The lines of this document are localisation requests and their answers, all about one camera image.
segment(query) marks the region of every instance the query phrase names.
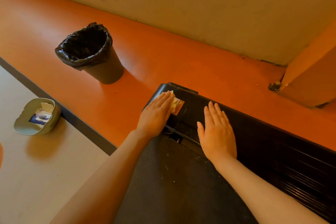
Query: warning label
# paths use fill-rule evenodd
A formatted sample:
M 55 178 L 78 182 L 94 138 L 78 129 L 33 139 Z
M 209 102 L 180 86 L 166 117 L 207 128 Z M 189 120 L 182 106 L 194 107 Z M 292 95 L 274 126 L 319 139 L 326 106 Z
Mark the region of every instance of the warning label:
M 177 104 L 175 111 L 172 112 L 173 115 L 177 115 L 179 113 L 179 111 L 181 110 L 182 106 L 184 104 L 183 100 L 180 100 L 179 103 Z

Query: person's right arm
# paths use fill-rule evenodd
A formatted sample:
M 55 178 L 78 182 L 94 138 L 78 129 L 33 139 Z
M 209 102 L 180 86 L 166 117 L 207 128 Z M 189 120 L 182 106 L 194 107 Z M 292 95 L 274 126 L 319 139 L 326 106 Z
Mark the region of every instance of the person's right arm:
M 237 158 L 236 140 L 225 113 L 218 104 L 204 108 L 205 130 L 198 134 L 206 157 L 235 189 L 259 224 L 327 223 L 292 197 L 255 175 Z

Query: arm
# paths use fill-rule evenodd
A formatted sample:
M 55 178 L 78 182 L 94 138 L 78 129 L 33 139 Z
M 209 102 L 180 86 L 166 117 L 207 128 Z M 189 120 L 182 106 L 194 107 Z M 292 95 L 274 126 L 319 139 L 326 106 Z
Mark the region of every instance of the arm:
M 165 126 L 174 94 L 162 93 L 142 112 L 137 129 L 73 195 L 50 224 L 112 223 L 134 167 L 151 138 Z
M 205 126 L 198 122 L 202 149 L 231 184 L 260 224 L 327 223 L 296 200 L 243 166 L 237 158 L 232 127 L 219 105 L 204 108 Z

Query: black plastic trash bag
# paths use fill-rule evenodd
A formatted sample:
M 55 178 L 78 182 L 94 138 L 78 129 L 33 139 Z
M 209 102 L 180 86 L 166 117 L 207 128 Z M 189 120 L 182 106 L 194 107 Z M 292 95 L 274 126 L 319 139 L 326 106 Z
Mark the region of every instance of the black plastic trash bag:
M 96 22 L 68 35 L 55 49 L 65 64 L 77 69 L 93 67 L 107 62 L 111 54 L 112 37 L 103 26 Z

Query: green basket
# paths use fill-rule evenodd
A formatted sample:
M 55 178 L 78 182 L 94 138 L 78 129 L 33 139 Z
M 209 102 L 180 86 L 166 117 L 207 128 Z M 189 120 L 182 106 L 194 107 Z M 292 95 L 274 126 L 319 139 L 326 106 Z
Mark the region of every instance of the green basket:
M 35 114 L 35 111 L 38 108 L 41 108 L 41 103 L 48 103 L 54 106 L 51 118 L 43 126 L 43 128 L 40 128 L 36 126 L 36 124 L 29 122 L 30 118 Z M 25 136 L 45 134 L 50 132 L 55 127 L 58 119 L 60 118 L 60 115 L 61 110 L 53 100 L 47 98 L 35 98 L 26 104 L 19 118 L 15 120 L 14 130 L 16 133 Z

